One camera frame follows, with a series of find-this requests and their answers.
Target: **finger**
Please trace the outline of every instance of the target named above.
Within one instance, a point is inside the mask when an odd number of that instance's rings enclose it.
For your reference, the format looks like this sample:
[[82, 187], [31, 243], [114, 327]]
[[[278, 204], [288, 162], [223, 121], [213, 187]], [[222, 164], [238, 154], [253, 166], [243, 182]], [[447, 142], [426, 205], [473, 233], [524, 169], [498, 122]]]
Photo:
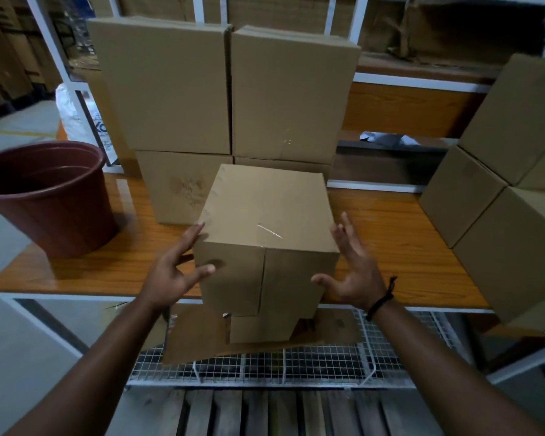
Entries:
[[201, 279], [206, 278], [216, 272], [216, 266], [213, 264], [205, 264], [204, 266], [197, 267], [194, 271], [184, 275], [183, 280], [188, 289], [191, 289]]
[[349, 238], [349, 243], [351, 243], [351, 246], [356, 250], [358, 254], [363, 254], [364, 249], [362, 246], [362, 241], [359, 239], [359, 236], [357, 235], [357, 230], [355, 229], [355, 226], [353, 226], [353, 223], [351, 223], [351, 221], [349, 220], [349, 216], [345, 211], [341, 213], [341, 219], [343, 220], [345, 233]]
[[311, 281], [319, 286], [323, 286], [327, 292], [341, 298], [341, 283], [327, 274], [315, 274]]
[[333, 239], [335, 240], [341, 254], [345, 256], [345, 259], [348, 262], [354, 262], [357, 259], [357, 253], [352, 248], [349, 237], [345, 231], [340, 229], [340, 227], [336, 226], [335, 224], [331, 225], [329, 230], [331, 231], [331, 235], [333, 236]]
[[179, 266], [180, 264], [189, 262], [190, 260], [193, 260], [193, 259], [194, 259], [194, 254], [182, 255], [180, 257], [180, 259], [178, 260], [178, 262], [176, 263], [176, 266]]
[[203, 227], [204, 222], [196, 223], [195, 225], [190, 226], [182, 234], [180, 241], [178, 241], [170, 250], [168, 250], [164, 254], [166, 260], [175, 265], [178, 262], [180, 256], [194, 245]]

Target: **red plastic bucket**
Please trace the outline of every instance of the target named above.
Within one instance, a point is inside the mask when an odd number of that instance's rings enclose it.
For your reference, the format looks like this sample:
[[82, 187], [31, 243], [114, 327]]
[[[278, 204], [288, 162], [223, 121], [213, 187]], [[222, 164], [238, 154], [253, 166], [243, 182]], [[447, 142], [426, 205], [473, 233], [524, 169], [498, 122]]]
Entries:
[[0, 214], [49, 257], [77, 257], [117, 232], [93, 145], [40, 142], [0, 152]]

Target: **metal shelf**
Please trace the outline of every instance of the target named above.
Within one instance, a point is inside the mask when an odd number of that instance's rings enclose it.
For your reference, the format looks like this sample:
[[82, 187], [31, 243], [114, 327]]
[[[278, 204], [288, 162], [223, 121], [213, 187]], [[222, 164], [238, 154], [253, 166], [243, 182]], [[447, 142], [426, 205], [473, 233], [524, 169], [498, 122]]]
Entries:
[[[128, 385], [177, 387], [414, 388], [392, 346], [362, 311], [353, 314], [364, 342], [345, 346], [305, 346], [278, 352], [222, 356], [163, 366], [159, 346], [142, 352]], [[412, 312], [464, 359], [468, 356], [443, 313]]]

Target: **concrete floor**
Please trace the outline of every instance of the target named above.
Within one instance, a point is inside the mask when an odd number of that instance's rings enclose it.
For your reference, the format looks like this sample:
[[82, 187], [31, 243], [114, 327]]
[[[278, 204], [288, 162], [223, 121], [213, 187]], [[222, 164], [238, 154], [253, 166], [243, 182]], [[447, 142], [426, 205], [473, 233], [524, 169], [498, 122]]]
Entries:
[[[36, 104], [0, 120], [0, 149], [52, 139], [58, 112], [52, 101]], [[0, 270], [29, 240], [0, 216]], [[101, 333], [101, 304], [43, 302], [60, 321], [87, 344]], [[503, 341], [486, 340], [489, 352]], [[42, 398], [75, 359], [0, 300], [0, 434]], [[545, 423], [545, 379], [538, 369], [500, 385], [514, 401]], [[121, 399], [109, 435], [157, 434], [166, 388], [132, 388]]]

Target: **wooden table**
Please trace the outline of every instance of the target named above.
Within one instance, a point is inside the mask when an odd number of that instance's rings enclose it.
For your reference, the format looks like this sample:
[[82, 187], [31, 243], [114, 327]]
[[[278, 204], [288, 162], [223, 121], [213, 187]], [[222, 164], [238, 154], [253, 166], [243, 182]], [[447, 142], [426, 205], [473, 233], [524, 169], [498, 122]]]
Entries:
[[[122, 228], [107, 245], [76, 259], [48, 260], [28, 246], [0, 272], [0, 293], [43, 296], [134, 297], [154, 257], [176, 242], [185, 226], [155, 222], [141, 179], [107, 174], [113, 211]], [[407, 306], [442, 310], [489, 309], [454, 254], [424, 212], [418, 195], [364, 190], [328, 190], [337, 219], [347, 211], [384, 278], [397, 275], [397, 299]], [[182, 265], [190, 271], [193, 262]], [[336, 278], [348, 272], [343, 258]], [[201, 298], [195, 286], [186, 296]], [[325, 303], [338, 300], [325, 298]]]

